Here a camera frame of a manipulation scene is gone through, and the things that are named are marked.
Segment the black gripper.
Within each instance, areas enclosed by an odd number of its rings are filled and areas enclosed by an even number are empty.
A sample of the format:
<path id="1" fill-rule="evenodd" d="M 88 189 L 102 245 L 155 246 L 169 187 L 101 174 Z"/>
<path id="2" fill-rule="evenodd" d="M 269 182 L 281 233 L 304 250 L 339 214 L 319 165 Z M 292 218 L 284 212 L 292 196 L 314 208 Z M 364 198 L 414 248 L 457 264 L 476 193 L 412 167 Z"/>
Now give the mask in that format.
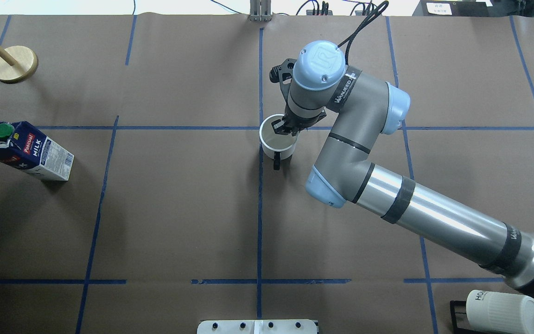
<path id="1" fill-rule="evenodd" d="M 310 118 L 304 118 L 297 116 L 291 110 L 286 110 L 284 114 L 284 120 L 275 120 L 272 122 L 273 131 L 276 135 L 296 136 L 299 131 L 312 127 L 326 117 L 326 112 L 324 109 L 320 109 L 318 111 L 320 111 L 318 115 Z"/>

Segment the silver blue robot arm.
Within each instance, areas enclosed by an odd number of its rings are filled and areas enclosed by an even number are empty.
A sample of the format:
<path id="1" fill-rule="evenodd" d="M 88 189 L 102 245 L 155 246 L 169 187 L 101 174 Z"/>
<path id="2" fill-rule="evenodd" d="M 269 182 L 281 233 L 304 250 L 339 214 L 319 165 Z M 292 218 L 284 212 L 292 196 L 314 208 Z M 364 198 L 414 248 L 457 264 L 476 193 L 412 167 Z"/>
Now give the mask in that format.
<path id="1" fill-rule="evenodd" d="M 269 72 L 285 114 L 270 130 L 295 138 L 337 113 L 306 191 L 349 203 L 422 239 L 428 285 L 472 282 L 482 270 L 534 298 L 534 129 L 415 129 L 410 97 L 316 41 Z"/>

